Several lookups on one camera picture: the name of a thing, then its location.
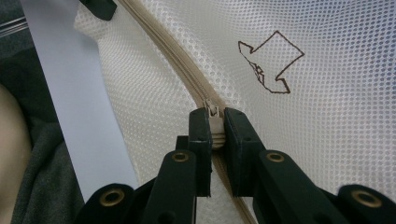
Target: zipper slider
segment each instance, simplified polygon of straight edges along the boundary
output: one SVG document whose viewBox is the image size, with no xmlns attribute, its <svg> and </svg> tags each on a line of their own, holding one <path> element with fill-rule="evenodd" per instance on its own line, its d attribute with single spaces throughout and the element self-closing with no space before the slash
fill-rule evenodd
<svg viewBox="0 0 396 224">
<path fill-rule="evenodd" d="M 220 117 L 219 107 L 212 100 L 205 99 L 204 105 L 209 115 L 210 132 L 212 133 L 212 149 L 221 149 L 225 144 L 224 121 Z"/>
</svg>

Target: beige zipper tape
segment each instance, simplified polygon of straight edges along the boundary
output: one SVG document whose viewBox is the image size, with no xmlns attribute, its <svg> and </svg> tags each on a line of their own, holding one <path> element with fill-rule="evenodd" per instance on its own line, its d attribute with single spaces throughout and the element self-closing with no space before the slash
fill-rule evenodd
<svg viewBox="0 0 396 224">
<path fill-rule="evenodd" d="M 204 100 L 211 99 L 219 106 L 220 111 L 222 112 L 225 109 L 226 104 L 215 92 L 204 74 L 202 74 L 201 70 L 196 66 L 177 41 L 168 34 L 162 25 L 153 16 L 151 16 L 150 13 L 147 12 L 146 8 L 139 1 L 119 0 L 119 2 L 136 19 L 166 57 L 168 62 L 172 65 L 197 106 L 204 107 Z M 233 203 L 244 223 L 256 223 L 256 219 L 249 212 L 245 202 L 241 198 L 233 197 L 230 181 L 227 176 L 225 160 L 221 156 L 221 153 L 213 153 L 212 160 L 222 183 L 232 198 Z"/>
</svg>

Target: white fabric panel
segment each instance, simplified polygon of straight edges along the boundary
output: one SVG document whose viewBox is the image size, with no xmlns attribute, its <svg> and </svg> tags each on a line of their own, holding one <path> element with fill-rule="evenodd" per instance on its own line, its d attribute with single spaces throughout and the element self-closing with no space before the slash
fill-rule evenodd
<svg viewBox="0 0 396 224">
<path fill-rule="evenodd" d="M 128 12 L 96 19 L 81 5 L 75 27 L 95 39 L 102 73 L 139 185 L 158 174 L 163 156 L 187 135 L 195 102 L 170 64 Z M 242 223 L 216 172 L 211 198 L 198 198 L 197 223 Z"/>
<path fill-rule="evenodd" d="M 396 200 L 394 1 L 142 2 L 267 148 L 330 192 L 359 183 Z"/>
</svg>

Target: skin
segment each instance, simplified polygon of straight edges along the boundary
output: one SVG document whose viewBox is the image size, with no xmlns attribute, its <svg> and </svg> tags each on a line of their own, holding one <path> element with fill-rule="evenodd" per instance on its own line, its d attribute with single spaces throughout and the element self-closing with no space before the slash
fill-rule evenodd
<svg viewBox="0 0 396 224">
<path fill-rule="evenodd" d="M 11 222 L 31 149 L 21 108 L 0 85 L 0 223 Z"/>
</svg>

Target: zipper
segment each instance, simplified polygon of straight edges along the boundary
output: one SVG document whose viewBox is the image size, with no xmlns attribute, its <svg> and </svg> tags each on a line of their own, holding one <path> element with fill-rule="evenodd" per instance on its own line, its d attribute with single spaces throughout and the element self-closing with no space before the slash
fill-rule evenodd
<svg viewBox="0 0 396 224">
<path fill-rule="evenodd" d="M 221 149 L 225 143 L 223 111 L 224 101 L 206 80 L 201 70 L 192 61 L 184 49 L 170 36 L 166 30 L 153 18 L 144 6 L 136 0 L 119 0 L 119 2 L 136 19 L 151 40 L 157 45 L 168 62 L 183 81 L 192 99 L 198 107 L 205 107 L 209 114 L 210 132 L 213 139 L 212 161 L 218 171 L 219 178 L 227 189 L 240 217 L 246 224 L 255 224 L 256 219 L 251 215 L 248 206 L 242 198 L 233 197 L 230 180 L 227 176 L 226 162 Z"/>
</svg>

